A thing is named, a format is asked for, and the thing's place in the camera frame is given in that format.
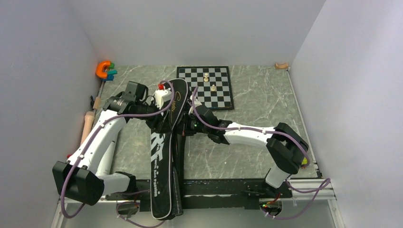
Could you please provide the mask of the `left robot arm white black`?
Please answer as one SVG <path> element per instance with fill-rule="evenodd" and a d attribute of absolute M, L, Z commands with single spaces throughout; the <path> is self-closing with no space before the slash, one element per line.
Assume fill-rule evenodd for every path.
<path fill-rule="evenodd" d="M 130 81 L 126 90 L 110 97 L 88 137 L 67 159 L 52 168 L 61 203 L 69 198 L 90 206 L 102 196 L 118 193 L 129 200 L 136 195 L 136 177 L 126 172 L 98 175 L 97 170 L 112 140 L 130 119 L 146 120 L 153 124 L 173 102 L 173 83 L 162 81 L 154 93 L 154 102 L 146 104 L 148 87 Z"/>

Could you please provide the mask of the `black racket bag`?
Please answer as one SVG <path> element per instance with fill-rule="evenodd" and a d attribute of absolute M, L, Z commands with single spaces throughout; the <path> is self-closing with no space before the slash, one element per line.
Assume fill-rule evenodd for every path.
<path fill-rule="evenodd" d="M 168 83 L 172 91 L 170 102 L 165 103 L 164 108 L 170 109 L 170 123 L 172 131 L 170 133 L 151 132 L 151 190 L 154 192 L 153 199 L 169 199 L 168 209 L 151 210 L 152 217 L 157 220 L 170 220 L 175 216 L 173 210 L 173 168 L 177 171 L 178 160 L 178 133 L 177 124 L 184 116 L 184 108 L 189 96 L 187 82 L 182 78 L 171 79 Z"/>

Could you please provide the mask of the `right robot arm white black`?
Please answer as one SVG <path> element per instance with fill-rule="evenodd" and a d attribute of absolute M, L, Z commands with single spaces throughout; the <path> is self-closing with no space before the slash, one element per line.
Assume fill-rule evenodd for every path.
<path fill-rule="evenodd" d="M 202 104 L 191 105 L 188 116 L 185 132 L 189 135 L 204 133 L 217 144 L 242 144 L 269 152 L 274 164 L 262 183 L 262 192 L 267 197 L 279 193 L 283 182 L 298 173 L 304 166 L 303 160 L 308 160 L 308 143 L 286 123 L 275 127 L 246 126 L 218 119 Z"/>

